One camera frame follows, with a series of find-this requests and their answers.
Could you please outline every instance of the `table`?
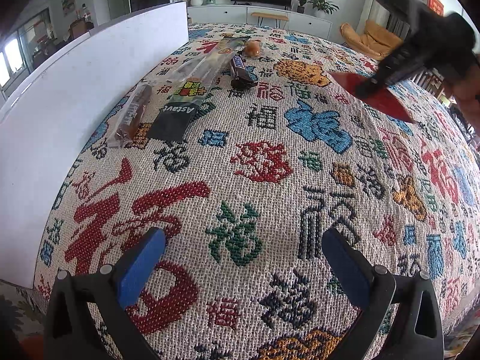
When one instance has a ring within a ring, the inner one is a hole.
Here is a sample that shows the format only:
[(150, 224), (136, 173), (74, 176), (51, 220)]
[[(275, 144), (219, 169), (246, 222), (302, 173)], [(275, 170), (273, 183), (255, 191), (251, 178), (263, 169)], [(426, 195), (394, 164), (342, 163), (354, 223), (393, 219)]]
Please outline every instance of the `table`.
[(252, 12), (251, 16), (257, 17), (257, 25), (261, 26), (263, 24), (263, 19), (275, 19), (275, 26), (280, 27), (280, 24), (282, 24), (282, 21), (290, 21), (289, 17), (287, 15), (275, 15), (273, 13), (267, 13), (267, 12)]
[[(165, 359), (322, 359), (358, 314), (322, 254), (334, 227), (372, 264), (428, 271), (443, 328), (455, 325), (480, 288), (479, 168), (440, 103), (405, 81), (391, 91), (417, 124), (387, 117), (328, 73), (368, 76), (376, 62), (313, 36), (236, 24), (189, 32), (141, 80), (153, 95), (133, 145), (105, 142), (125, 97), (73, 164), (46, 224), (36, 293), (48, 300), (58, 269), (95, 272), (158, 226), (166, 253), (127, 312)], [(258, 86), (231, 88), (225, 68), (183, 142), (147, 139), (174, 91), (169, 72), (226, 35), (262, 39), (262, 57), (246, 62)]]

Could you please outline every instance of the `candy bar wrapper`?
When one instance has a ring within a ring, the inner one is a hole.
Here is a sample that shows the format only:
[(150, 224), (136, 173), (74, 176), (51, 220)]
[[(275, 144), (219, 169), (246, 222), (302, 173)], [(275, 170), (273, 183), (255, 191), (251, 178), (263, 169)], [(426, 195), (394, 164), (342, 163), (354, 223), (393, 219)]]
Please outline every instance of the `candy bar wrapper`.
[(243, 91), (258, 85), (258, 81), (252, 80), (245, 68), (241, 53), (235, 55), (230, 61), (230, 74), (232, 76), (231, 85), (234, 89)]
[(151, 95), (152, 87), (150, 85), (137, 85), (123, 106), (114, 131), (106, 140), (107, 147), (120, 149), (133, 142)]
[(165, 104), (147, 138), (182, 142), (186, 129), (205, 101), (222, 66), (241, 51), (249, 37), (224, 38), (200, 63), (194, 65), (189, 78), (183, 80)]

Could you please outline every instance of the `window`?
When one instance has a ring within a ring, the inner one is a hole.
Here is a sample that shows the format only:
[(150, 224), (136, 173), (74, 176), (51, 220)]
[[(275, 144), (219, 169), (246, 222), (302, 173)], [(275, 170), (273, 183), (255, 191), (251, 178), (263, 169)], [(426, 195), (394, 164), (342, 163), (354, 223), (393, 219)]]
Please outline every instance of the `window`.
[(15, 38), (5, 46), (5, 54), (7, 55), (8, 63), (12, 73), (19, 71), (23, 66), (22, 55), (18, 47), (18, 40)]
[(9, 79), (10, 74), (8, 74), (7, 64), (5, 63), (3, 52), (0, 52), (0, 86), (5, 85)]

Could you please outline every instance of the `white partition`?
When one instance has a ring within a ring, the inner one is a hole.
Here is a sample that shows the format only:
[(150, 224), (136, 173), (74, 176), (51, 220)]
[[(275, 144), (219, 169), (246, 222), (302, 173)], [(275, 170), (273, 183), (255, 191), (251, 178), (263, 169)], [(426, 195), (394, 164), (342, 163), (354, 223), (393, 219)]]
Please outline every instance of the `white partition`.
[(61, 49), (9, 97), (0, 109), (0, 279), (33, 286), (71, 165), (123, 95), (186, 42), (185, 3), (134, 12)]

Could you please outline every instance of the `chair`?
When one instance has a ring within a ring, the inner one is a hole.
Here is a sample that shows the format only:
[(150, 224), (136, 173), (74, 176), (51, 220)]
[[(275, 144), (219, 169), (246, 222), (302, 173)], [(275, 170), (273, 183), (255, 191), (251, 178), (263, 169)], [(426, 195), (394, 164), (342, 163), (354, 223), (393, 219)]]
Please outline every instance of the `chair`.
[(353, 50), (377, 61), (384, 59), (403, 43), (399, 37), (371, 20), (366, 21), (365, 33), (362, 36), (358, 35), (348, 23), (341, 25), (340, 33)]

